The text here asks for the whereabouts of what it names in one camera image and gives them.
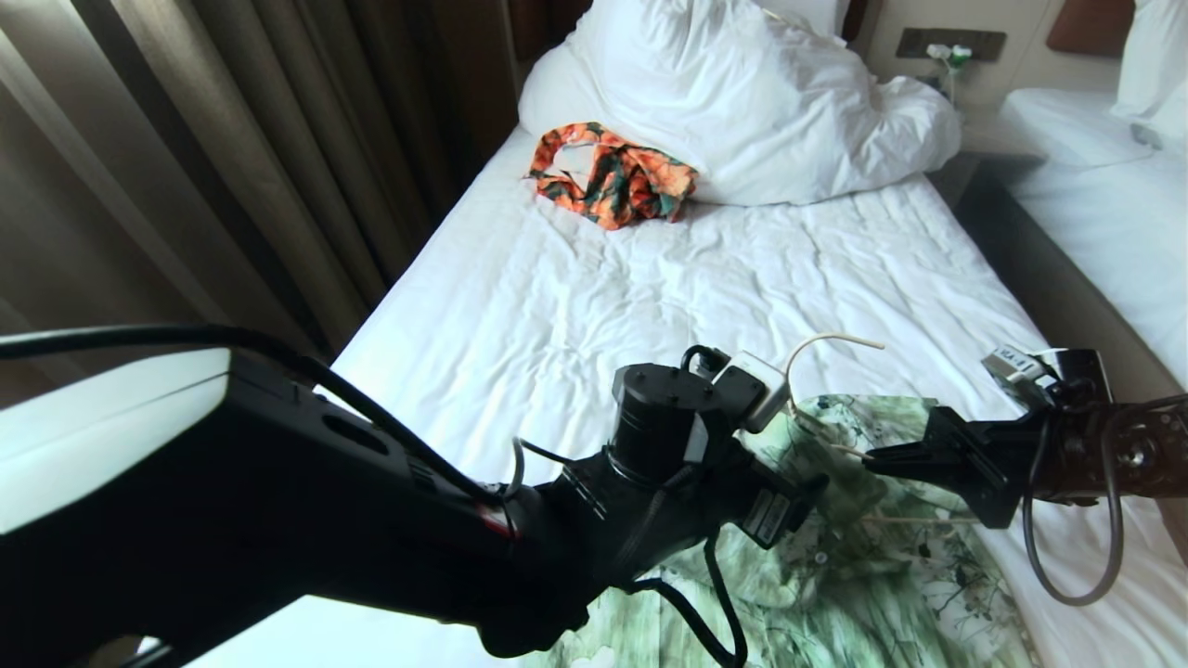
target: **brown curtain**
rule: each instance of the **brown curtain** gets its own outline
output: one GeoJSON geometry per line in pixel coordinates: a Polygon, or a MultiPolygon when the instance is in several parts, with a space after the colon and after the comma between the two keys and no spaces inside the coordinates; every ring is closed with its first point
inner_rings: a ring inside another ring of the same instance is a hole
{"type": "MultiPolygon", "coordinates": [[[[504,8],[466,5],[0,0],[0,333],[331,358],[516,122],[504,8]]],[[[0,405],[125,359],[7,364],[0,405]]]]}

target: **brown headboard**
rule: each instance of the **brown headboard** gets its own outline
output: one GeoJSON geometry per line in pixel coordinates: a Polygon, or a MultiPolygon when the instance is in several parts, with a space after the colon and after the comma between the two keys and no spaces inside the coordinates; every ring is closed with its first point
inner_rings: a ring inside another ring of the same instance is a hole
{"type": "Polygon", "coordinates": [[[1048,33],[1048,48],[1120,58],[1132,20],[1135,0],[1064,0],[1048,33]]]}
{"type": "MultiPolygon", "coordinates": [[[[862,29],[868,1],[849,1],[849,11],[846,12],[841,27],[841,38],[846,42],[853,42],[862,29]]],[[[592,2],[593,0],[507,0],[516,58],[529,61],[545,49],[561,44],[592,2]]]]}

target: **orange patterned cloth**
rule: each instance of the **orange patterned cloth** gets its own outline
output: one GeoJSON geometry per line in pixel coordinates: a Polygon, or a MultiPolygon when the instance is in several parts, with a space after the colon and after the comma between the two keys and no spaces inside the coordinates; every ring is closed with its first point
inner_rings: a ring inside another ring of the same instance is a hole
{"type": "Polygon", "coordinates": [[[663,151],[631,144],[596,122],[575,122],[541,138],[529,176],[536,178],[541,195],[606,229],[619,229],[637,220],[675,221],[681,203],[694,191],[697,170],[663,151]],[[545,172],[557,151],[570,144],[594,145],[594,164],[584,190],[569,172],[545,172]]]}

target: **green floral garment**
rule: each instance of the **green floral garment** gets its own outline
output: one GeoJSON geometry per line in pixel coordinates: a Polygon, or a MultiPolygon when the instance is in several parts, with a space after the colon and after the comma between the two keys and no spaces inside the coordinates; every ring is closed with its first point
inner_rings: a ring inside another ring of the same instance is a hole
{"type": "MultiPolygon", "coordinates": [[[[969,524],[886,523],[872,516],[943,518],[965,511],[955,494],[867,473],[822,442],[859,450],[918,440],[934,402],[827,396],[800,404],[814,436],[788,415],[745,439],[792,481],[816,472],[830,485],[816,511],[770,552],[733,525],[718,560],[742,622],[748,666],[1038,667],[1015,600],[969,524]]],[[[680,590],[722,643],[729,626],[701,547],[649,575],[680,590]]],[[[608,590],[590,620],[531,664],[569,668],[714,666],[681,616],[659,595],[608,590]]]]}

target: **white bed sheet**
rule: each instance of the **white bed sheet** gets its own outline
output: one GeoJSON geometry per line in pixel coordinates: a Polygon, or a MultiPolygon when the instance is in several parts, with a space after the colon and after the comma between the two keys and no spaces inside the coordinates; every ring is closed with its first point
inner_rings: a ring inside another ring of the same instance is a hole
{"type": "MultiPolygon", "coordinates": [[[[694,204],[684,222],[607,233],[519,181],[533,144],[512,134],[335,363],[472,477],[508,479],[517,434],[595,452],[613,427],[614,370],[675,364],[695,342],[779,360],[841,329],[887,349],[820,344],[797,363],[800,397],[924,395],[971,418],[1018,414],[979,360],[1043,340],[924,178],[802,208],[694,204]]],[[[557,473],[527,458],[527,483],[557,473]]],[[[1055,579],[1087,588],[1105,561],[1104,513],[1038,505],[1055,579]]],[[[1188,574],[1154,504],[1126,508],[1126,566],[1089,609],[1038,591],[1017,528],[982,532],[1050,668],[1188,663],[1188,574]]],[[[312,597],[198,662],[493,663],[469,628],[312,597]]]]}
{"type": "MultiPolygon", "coordinates": [[[[1059,138],[1080,155],[1100,155],[1102,146],[1129,139],[1126,121],[1108,113],[1111,102],[1094,93],[1016,90],[1000,115],[1038,143],[1059,138]]],[[[1188,169],[1182,155],[1135,155],[1094,163],[1101,166],[1050,159],[1005,171],[1004,183],[1188,387],[1188,169]]]]}

